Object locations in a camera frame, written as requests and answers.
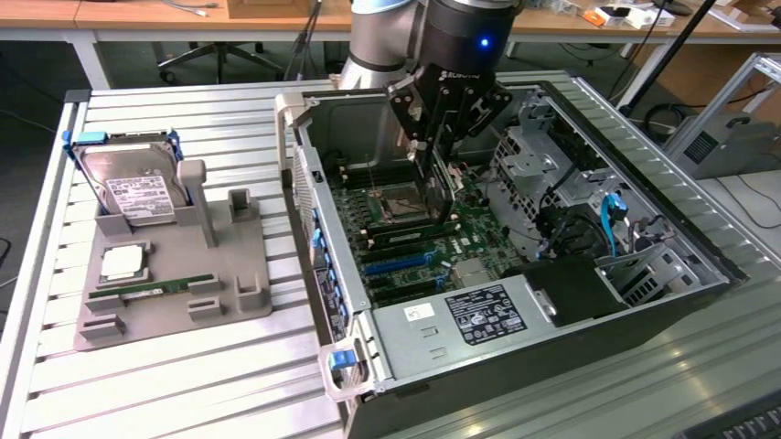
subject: hard drive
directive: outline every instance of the hard drive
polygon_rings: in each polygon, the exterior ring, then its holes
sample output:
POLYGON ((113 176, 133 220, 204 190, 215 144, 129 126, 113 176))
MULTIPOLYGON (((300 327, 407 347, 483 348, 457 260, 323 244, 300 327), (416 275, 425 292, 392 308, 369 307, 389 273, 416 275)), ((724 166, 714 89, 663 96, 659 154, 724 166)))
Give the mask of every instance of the hard drive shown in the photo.
POLYGON ((170 134, 84 133, 68 154, 77 162, 104 214, 121 214, 132 226, 174 219, 189 200, 177 181, 177 138, 170 134))

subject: floor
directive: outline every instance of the floor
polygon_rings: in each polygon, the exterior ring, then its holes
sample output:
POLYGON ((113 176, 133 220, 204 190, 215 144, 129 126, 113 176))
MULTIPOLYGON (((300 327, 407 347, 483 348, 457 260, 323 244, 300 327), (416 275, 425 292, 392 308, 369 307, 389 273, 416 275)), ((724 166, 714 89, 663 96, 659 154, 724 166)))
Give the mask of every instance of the floor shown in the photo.
MULTIPOLYGON (((243 48, 253 49, 251 44, 243 48)), ((563 47, 556 44, 523 44, 518 50, 518 58, 503 59, 499 70, 568 70, 582 76, 599 92, 607 93, 616 72, 627 62, 618 56, 618 49, 618 46, 590 48, 587 45, 563 47), (572 55, 598 60, 590 66, 572 55)), ((186 50, 186 43, 162 43, 162 51, 168 56, 186 50)), ((116 88, 166 86, 158 76, 150 44, 102 43, 101 52, 116 88)), ((264 56, 281 66, 287 66, 289 53, 291 43, 264 45, 264 56)), ((324 77, 323 60, 327 58, 331 66, 345 55, 347 43, 340 47, 337 44, 329 45, 324 54, 321 45, 316 44, 312 59, 317 74, 315 75, 309 67, 307 78, 324 77)), ((186 65, 173 67, 170 71, 181 85, 212 84, 215 58, 211 56, 193 60, 186 65)), ((257 82, 272 80, 273 73, 241 59, 229 58, 224 78, 225 82, 257 82)), ((0 132, 4 134, 0 137, 0 151, 5 156, 0 160, 0 237, 12 242, 5 262, 0 266, 0 284, 16 276, 20 269, 53 141, 53 136, 45 129, 20 122, 8 112, 53 129, 61 110, 56 100, 62 98, 66 90, 86 88, 89 83, 68 44, 0 42, 0 132)), ((670 93, 656 86, 651 88, 635 114, 643 114, 644 108, 655 103, 672 101, 670 93)), ((0 254, 4 245, 0 242, 0 254)), ((0 287, 0 315, 1 310, 8 308, 12 292, 12 284, 0 287)))

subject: hard drive label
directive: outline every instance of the hard drive label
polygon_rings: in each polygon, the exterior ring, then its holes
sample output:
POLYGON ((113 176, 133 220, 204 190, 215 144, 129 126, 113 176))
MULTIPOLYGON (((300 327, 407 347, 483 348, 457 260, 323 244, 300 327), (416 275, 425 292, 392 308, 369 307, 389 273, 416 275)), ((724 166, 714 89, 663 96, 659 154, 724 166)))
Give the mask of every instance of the hard drive label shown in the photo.
POLYGON ((479 345, 526 329, 510 296, 500 285, 445 299, 463 341, 479 345))
POLYGON ((173 203, 161 176, 106 180, 108 189, 128 220, 173 214, 173 203))

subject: slotted metal surface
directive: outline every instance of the slotted metal surface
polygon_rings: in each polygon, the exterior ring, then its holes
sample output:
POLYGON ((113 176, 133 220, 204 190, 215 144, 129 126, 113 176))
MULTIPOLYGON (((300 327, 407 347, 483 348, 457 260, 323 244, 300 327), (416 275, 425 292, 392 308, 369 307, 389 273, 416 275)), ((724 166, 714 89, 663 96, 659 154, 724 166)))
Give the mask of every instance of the slotted metal surface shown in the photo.
MULTIPOLYGON (((751 281, 642 347, 392 438, 671 437, 781 386, 778 255, 672 171, 580 80, 560 72, 502 74, 499 79, 552 83, 751 281)), ((73 352, 94 205, 66 165, 53 196, 50 245, 41 282, 33 285, 37 300, 2 437, 340 437, 335 406, 321 396, 317 341, 296 278, 300 268, 291 258, 272 154, 271 88, 281 91, 277 84, 101 91, 90 109, 78 109, 77 121, 85 121, 86 130, 113 132, 176 127, 184 154, 205 160, 206 197, 224 197, 231 187, 249 188, 275 255, 269 273, 291 279, 273 287, 275 313, 86 354, 73 352)))
MULTIPOLYGON (((73 351, 96 201, 66 163, 40 273, 49 278, 45 309, 36 323, 30 318, 33 343, 22 353, 2 437, 341 436, 336 406, 323 395, 281 198, 272 114, 279 85, 101 91, 78 106, 74 135, 176 128, 184 156, 205 162, 208 200, 248 188, 260 201, 275 311, 261 319, 73 351)), ((284 90, 331 88, 319 81, 284 90)))

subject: blue pcie slot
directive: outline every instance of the blue pcie slot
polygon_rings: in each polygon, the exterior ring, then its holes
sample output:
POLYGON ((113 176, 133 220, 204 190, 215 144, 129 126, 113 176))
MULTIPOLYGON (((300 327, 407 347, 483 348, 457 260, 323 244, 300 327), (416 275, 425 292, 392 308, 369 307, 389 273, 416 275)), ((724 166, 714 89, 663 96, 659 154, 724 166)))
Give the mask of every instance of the blue pcie slot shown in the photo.
POLYGON ((369 265, 363 269, 363 273, 367 276, 371 276, 373 274, 397 272, 404 268, 420 267, 421 265, 427 265, 428 263, 431 263, 432 257, 433 252, 424 252, 420 256, 401 259, 400 261, 383 262, 375 265, 369 265))

